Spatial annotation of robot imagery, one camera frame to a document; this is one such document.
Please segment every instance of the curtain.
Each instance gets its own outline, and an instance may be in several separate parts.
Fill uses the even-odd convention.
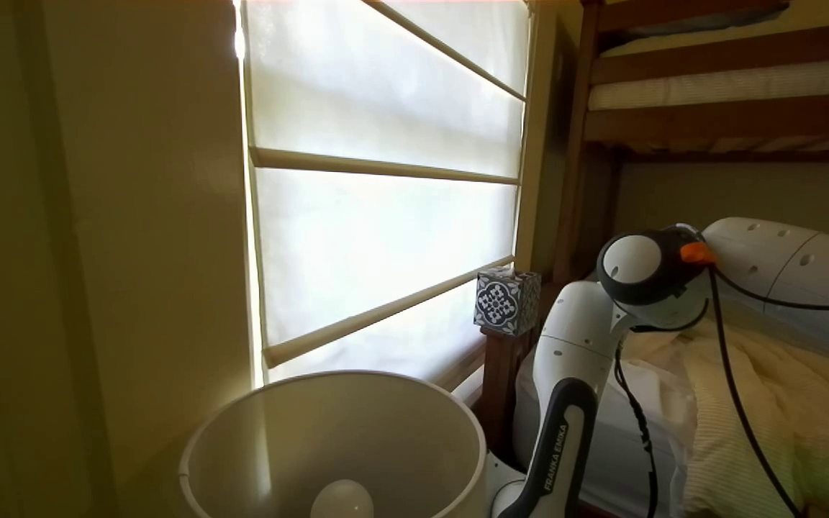
[[[471,278],[510,265],[520,0],[247,0],[261,350],[274,380],[379,368],[458,386]]]

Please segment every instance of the fabric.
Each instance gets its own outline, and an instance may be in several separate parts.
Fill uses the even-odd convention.
[[[689,107],[829,94],[829,60],[601,82],[591,108]]]
[[[733,12],[733,14],[712,14],[712,16],[663,23],[663,24],[643,24],[643,27],[627,30],[627,36],[715,30],[715,27],[729,27],[729,24],[746,24],[746,23],[768,20],[781,14],[784,9],[788,9],[788,0],[784,0],[781,6],[762,6],[762,9]]]
[[[677,30],[677,35],[663,35],[663,36],[638,36],[638,40],[611,49],[607,53],[703,46],[703,42],[762,36],[762,35],[781,35],[781,30],[817,27],[817,24],[829,24],[829,0],[791,0],[785,12],[762,23],[742,23],[742,24],[729,24],[718,30]]]
[[[800,507],[829,512],[829,357],[794,335],[758,325],[726,325],[733,377],[765,458]],[[788,514],[774,494],[733,413],[715,322],[670,335],[630,335],[627,357],[657,361],[683,350],[696,396],[696,433],[689,460],[689,512]]]

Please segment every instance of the wooden slat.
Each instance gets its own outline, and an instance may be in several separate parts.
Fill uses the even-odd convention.
[[[294,357],[312,354],[312,350],[316,350],[316,348],[322,348],[322,345],[329,345],[329,341],[335,341],[335,338],[342,338],[342,335],[349,335],[349,332],[356,332],[361,327],[368,327],[368,325],[382,322],[382,319],[388,319],[388,315],[394,315],[394,312],[399,312],[399,309],[408,309],[408,307],[415,307],[415,304],[421,304],[421,302],[428,302],[428,299],[435,299],[435,295],[441,295],[441,292],[450,292],[450,289],[471,281],[481,271],[487,271],[487,266],[500,266],[500,265],[510,265],[510,262],[512,262],[512,255],[504,255],[504,259],[499,259],[499,262],[481,265],[481,266],[476,266],[476,271],[466,271],[466,272],[460,272],[460,275],[453,275],[453,278],[438,281],[438,285],[433,285],[433,288],[424,288],[424,289],[418,289],[418,292],[392,299],[392,302],[386,302],[386,304],[379,304],[379,307],[355,312],[355,315],[349,315],[349,319],[340,319],[340,322],[335,322],[335,325],[316,327],[316,330],[302,332],[302,335],[294,335],[294,338],[287,338],[287,341],[274,341],[274,345],[266,348],[268,368],[276,368],[276,366],[283,366],[283,361],[287,361],[287,358],[294,358]]]
[[[742,36],[706,46],[601,58],[592,63],[591,82],[758,68],[810,60],[829,60],[829,24],[768,36]]]
[[[515,404],[515,377],[520,358],[533,350],[533,332],[507,335],[492,327],[483,332],[483,389],[479,403],[479,423],[483,427],[487,446],[507,463],[512,463],[512,404]]]
[[[569,88],[565,81],[569,50],[568,30],[556,12],[536,6],[529,40],[529,76],[528,76],[528,115],[523,115],[523,176],[520,176],[520,207],[517,207],[517,271],[538,266],[538,222],[545,216],[545,167],[561,153],[552,150],[561,111],[556,111],[561,94]]]
[[[382,16],[388,16],[392,23],[398,23],[399,27],[412,30],[418,40],[435,46],[441,53],[445,53],[450,60],[460,63],[464,68],[470,68],[471,75],[496,82],[499,88],[504,88],[507,94],[528,101],[528,94],[520,94],[517,88],[512,88],[510,82],[499,81],[496,75],[489,75],[487,68],[481,68],[476,60],[470,60],[464,50],[453,49],[450,42],[444,42],[441,36],[428,35],[427,27],[421,27],[418,23],[412,23],[405,14],[394,12],[388,1],[382,0],[362,0],[365,6],[371,6],[375,12],[379,12]]]
[[[598,35],[781,6],[785,6],[785,0],[625,0],[605,6]]]
[[[646,153],[646,154],[627,154],[627,160],[772,160],[772,163],[829,163],[829,150],[827,153]]]
[[[421,163],[399,163],[399,160],[368,160],[368,157],[313,154],[313,153],[287,153],[287,150],[261,150],[261,145],[251,150],[251,163],[254,167],[274,167],[274,170],[316,170],[316,173],[517,184],[517,177],[489,176],[489,173],[476,173],[476,170],[444,170],[444,167],[421,167]]]
[[[829,135],[829,94],[587,111],[584,140]]]

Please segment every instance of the bed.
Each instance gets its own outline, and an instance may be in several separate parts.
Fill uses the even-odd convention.
[[[591,271],[627,160],[829,160],[829,0],[581,0],[552,272]]]
[[[778,476],[811,514],[829,514],[829,357],[798,335],[739,315],[729,354],[746,410]],[[715,322],[674,332],[630,332],[625,373],[646,404],[657,472],[657,514],[788,518],[726,390]],[[536,394],[529,361],[515,389],[515,452],[529,458]],[[607,383],[581,496],[605,514],[646,514],[648,460],[625,394]]]
[[[829,0],[581,9],[552,292],[592,271],[630,160],[829,160]],[[765,455],[800,507],[829,514],[829,357],[746,315],[729,322],[729,338]],[[788,514],[733,417],[712,322],[635,332],[625,361],[657,433],[658,514]],[[515,383],[517,460],[536,433],[528,366]],[[646,455],[612,383],[597,426],[584,499],[646,514]]]

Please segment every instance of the wooden bunk bed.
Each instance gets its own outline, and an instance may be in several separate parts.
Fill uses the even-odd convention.
[[[829,82],[805,88],[811,81],[800,75],[802,65],[824,65],[810,75],[829,76],[829,16],[817,20],[814,1],[827,0],[581,0],[556,281],[591,272],[597,250],[612,233],[612,191],[625,160],[829,160]],[[719,36],[692,30],[630,40],[643,27],[758,9],[774,14],[719,27]],[[785,24],[791,9],[802,9],[805,20]],[[798,88],[762,82],[765,72],[784,72]],[[755,75],[762,88],[755,98],[722,88],[700,101],[718,81],[742,88]],[[696,81],[693,98],[666,104],[679,86],[648,91],[679,76]],[[611,88],[625,94],[620,107],[611,107]]]

